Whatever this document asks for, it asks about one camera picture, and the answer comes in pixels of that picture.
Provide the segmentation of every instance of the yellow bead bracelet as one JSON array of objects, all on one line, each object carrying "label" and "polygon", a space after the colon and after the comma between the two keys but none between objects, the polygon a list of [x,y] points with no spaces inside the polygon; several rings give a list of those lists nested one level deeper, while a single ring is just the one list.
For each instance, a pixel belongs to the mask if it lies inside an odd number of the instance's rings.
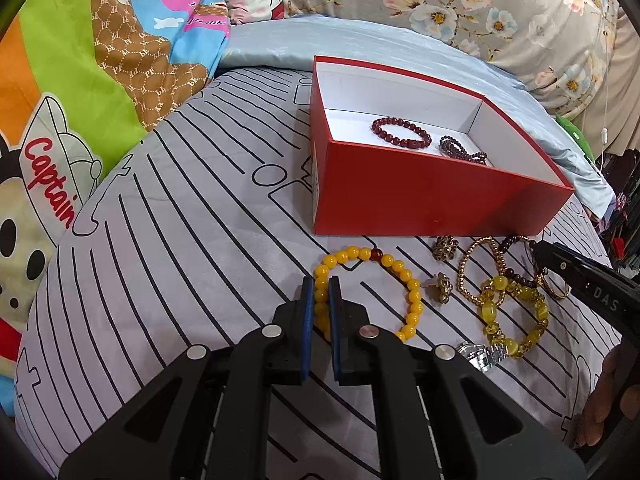
[{"label": "yellow bead bracelet", "polygon": [[409,312],[406,314],[405,325],[396,332],[396,336],[403,343],[411,339],[416,334],[416,326],[420,322],[420,314],[424,310],[422,305],[422,294],[420,293],[420,282],[416,280],[412,272],[404,268],[402,260],[395,260],[391,254],[383,254],[380,249],[358,248],[350,246],[345,251],[338,251],[335,254],[328,254],[322,263],[314,269],[316,281],[314,283],[314,325],[317,326],[327,341],[331,341],[331,329],[329,323],[329,271],[337,264],[344,264],[348,260],[361,259],[363,261],[372,260],[394,272],[404,286],[409,291],[406,300],[409,304]]}]

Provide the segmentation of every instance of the dark red bead bracelet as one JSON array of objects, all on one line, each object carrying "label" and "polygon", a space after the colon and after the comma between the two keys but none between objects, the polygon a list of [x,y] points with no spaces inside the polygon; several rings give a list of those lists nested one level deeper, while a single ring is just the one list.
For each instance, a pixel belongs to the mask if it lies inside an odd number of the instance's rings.
[{"label": "dark red bead bracelet", "polygon": [[453,137],[444,136],[440,139],[440,150],[451,158],[466,160],[486,166],[487,154],[485,152],[467,153],[459,140]]},{"label": "dark red bead bracelet", "polygon": [[[403,128],[408,128],[412,132],[417,133],[422,137],[422,139],[400,139],[400,137],[395,137],[392,134],[386,132],[382,129],[384,124],[396,124],[397,126],[402,126]],[[386,142],[390,142],[395,146],[402,146],[403,148],[409,148],[410,150],[419,150],[420,148],[426,148],[431,144],[431,136],[427,133],[426,130],[423,130],[417,124],[410,123],[409,121],[404,121],[402,119],[398,119],[397,117],[382,117],[373,121],[371,125],[372,131],[380,137],[380,139],[386,140]]]}]

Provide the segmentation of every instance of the red box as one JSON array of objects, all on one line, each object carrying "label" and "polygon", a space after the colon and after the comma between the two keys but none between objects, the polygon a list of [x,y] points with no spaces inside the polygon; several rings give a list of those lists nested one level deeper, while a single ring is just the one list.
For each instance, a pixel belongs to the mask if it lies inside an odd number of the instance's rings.
[{"label": "red box", "polygon": [[[430,147],[380,139],[371,123],[398,117]],[[385,130],[418,137],[400,126]],[[440,153],[457,138],[488,165]],[[316,56],[311,94],[314,232],[321,235],[539,234],[574,192],[556,164],[485,96],[430,76]]]}]

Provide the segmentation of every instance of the red bead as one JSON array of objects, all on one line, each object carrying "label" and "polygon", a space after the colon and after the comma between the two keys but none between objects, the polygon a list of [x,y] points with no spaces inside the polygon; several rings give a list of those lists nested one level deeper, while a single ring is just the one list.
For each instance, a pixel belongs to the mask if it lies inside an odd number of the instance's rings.
[{"label": "red bead", "polygon": [[380,249],[372,249],[371,250],[371,260],[374,262],[379,262],[382,259],[383,252]]}]

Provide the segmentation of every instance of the human hand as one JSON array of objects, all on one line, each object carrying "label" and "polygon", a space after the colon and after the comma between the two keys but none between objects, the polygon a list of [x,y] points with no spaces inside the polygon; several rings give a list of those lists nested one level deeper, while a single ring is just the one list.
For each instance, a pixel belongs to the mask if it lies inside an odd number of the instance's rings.
[{"label": "human hand", "polygon": [[[613,405],[613,375],[620,361],[620,345],[616,346],[602,362],[598,383],[584,405],[575,443],[578,447],[595,446],[602,438],[604,421]],[[620,399],[620,410],[627,418],[634,419],[640,411],[640,384],[629,387]]]}]

